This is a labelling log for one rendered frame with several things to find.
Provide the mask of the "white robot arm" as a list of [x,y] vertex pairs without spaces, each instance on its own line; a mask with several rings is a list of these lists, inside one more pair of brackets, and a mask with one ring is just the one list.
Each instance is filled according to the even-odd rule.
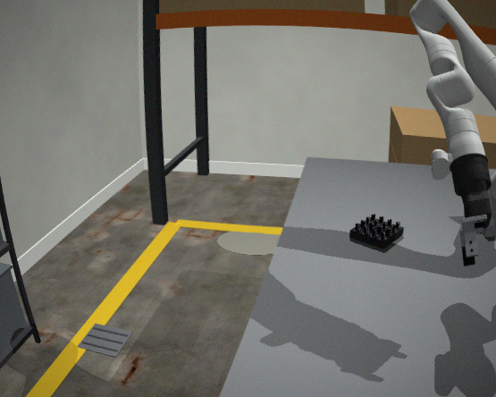
[[[427,82],[426,92],[441,118],[447,144],[451,136],[462,131],[479,135],[473,113],[452,107],[470,102],[475,84],[496,110],[496,56],[447,0],[418,0],[410,10],[410,19],[434,76]],[[451,42],[436,35],[447,22],[458,38],[466,71]]]

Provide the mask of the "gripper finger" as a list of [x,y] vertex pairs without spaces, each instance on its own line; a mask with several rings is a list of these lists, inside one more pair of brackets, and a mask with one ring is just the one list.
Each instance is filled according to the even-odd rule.
[[475,223],[487,221],[487,215],[462,218],[466,258],[478,256]]
[[[475,234],[479,234],[479,233],[480,234],[483,233],[483,227],[475,228]],[[463,264],[464,266],[473,266],[475,264],[475,257],[466,258],[463,231],[460,231],[460,239],[461,239],[461,247],[462,247],[462,255],[463,255]]]

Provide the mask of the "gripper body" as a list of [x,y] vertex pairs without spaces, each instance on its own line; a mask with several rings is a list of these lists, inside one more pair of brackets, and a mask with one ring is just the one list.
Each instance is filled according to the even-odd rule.
[[480,136],[473,131],[462,131],[448,140],[448,153],[441,149],[432,152],[432,175],[441,180],[452,173],[455,193],[464,204],[465,218],[487,215],[487,221],[475,223],[475,228],[487,228],[492,209],[487,190],[492,186]]

